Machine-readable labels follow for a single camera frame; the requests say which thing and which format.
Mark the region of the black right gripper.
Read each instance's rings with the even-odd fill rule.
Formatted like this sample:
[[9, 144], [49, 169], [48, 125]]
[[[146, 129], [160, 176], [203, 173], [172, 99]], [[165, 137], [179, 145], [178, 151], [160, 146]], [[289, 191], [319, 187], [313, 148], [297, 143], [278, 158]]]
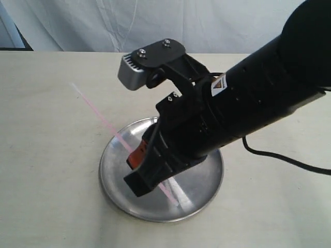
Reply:
[[228, 132], [212, 106], [210, 88], [216, 77], [211, 74], [198, 81], [193, 95], [156, 105], [160, 119], [144, 132], [126, 160], [132, 171], [124, 181], [135, 196], [150, 193], [227, 143]]

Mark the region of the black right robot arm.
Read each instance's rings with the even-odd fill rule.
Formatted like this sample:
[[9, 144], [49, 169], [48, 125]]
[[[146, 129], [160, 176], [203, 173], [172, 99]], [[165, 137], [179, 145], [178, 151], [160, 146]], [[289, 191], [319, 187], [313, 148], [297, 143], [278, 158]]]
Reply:
[[279, 36], [224, 73], [164, 39], [124, 55], [118, 78], [129, 90], [170, 80], [180, 91], [157, 103], [157, 122], [127, 159], [124, 180], [139, 197], [330, 90], [330, 1], [300, 4]]

